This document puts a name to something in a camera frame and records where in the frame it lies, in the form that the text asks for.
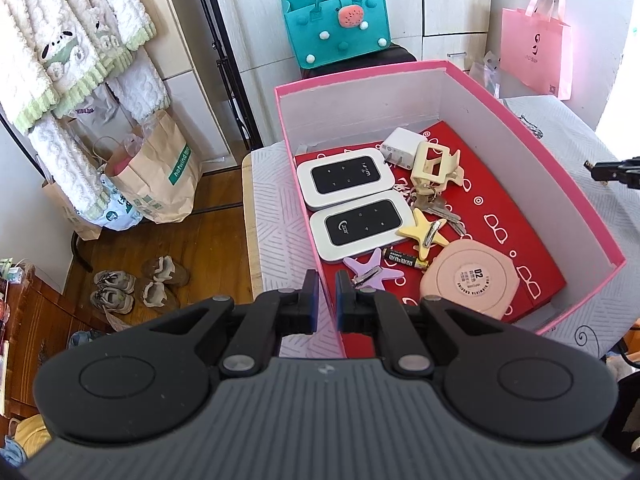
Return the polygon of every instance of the teal felt bag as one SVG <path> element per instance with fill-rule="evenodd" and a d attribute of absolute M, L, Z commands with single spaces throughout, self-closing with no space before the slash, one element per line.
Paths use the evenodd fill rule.
<path fill-rule="evenodd" d="M 289 43 L 302 68 L 384 50 L 391 44 L 385 0 L 281 0 Z"/>

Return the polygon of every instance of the green hotwind label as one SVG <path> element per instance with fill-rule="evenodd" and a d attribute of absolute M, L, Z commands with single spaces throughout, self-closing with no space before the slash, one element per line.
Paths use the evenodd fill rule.
<path fill-rule="evenodd" d="M 169 182 L 172 186 L 175 186 L 175 183 L 178 182 L 184 168 L 187 167 L 187 162 L 189 161 L 189 157 L 191 156 L 191 148 L 185 144 L 182 153 L 178 157 L 178 162 L 175 163 L 174 170 L 169 175 Z"/>

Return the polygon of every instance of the gray sneaker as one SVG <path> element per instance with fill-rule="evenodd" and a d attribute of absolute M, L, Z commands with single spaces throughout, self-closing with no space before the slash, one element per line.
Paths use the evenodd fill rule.
<path fill-rule="evenodd" d="M 98 288 L 110 286 L 111 288 L 119 288 L 123 292 L 130 294 L 136 285 L 136 277 L 124 270 L 101 270 L 94 276 L 94 283 Z"/>
<path fill-rule="evenodd" d="M 133 296 L 119 288 L 104 286 L 91 293 L 91 304 L 98 310 L 128 314 L 133 308 Z"/>

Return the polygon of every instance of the yellow cloth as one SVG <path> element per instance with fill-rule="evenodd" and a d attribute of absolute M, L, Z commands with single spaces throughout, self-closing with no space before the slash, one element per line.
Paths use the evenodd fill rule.
<path fill-rule="evenodd" d="M 20 422 L 15 430 L 14 440 L 22 446 L 27 458 L 39 452 L 51 440 L 42 415 L 33 415 Z"/>

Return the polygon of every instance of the shoe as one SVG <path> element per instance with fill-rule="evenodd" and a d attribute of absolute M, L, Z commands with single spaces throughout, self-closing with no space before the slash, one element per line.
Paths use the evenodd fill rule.
<path fill-rule="evenodd" d="M 164 283 L 155 282 L 148 278 L 136 280 L 135 297 L 141 304 L 154 308 L 158 312 L 167 314 L 180 308 L 178 298 Z"/>
<path fill-rule="evenodd" d="M 136 285 L 136 277 L 124 270 L 101 270 L 94 276 L 94 283 L 98 288 L 110 286 L 131 294 Z"/>
<path fill-rule="evenodd" d="M 91 293 L 91 304 L 98 310 L 128 314 L 133 308 L 133 296 L 119 288 L 104 286 Z"/>
<path fill-rule="evenodd" d="M 160 256 L 142 264 L 142 275 L 165 285 L 185 286 L 191 277 L 189 271 L 174 262 L 171 256 Z"/>

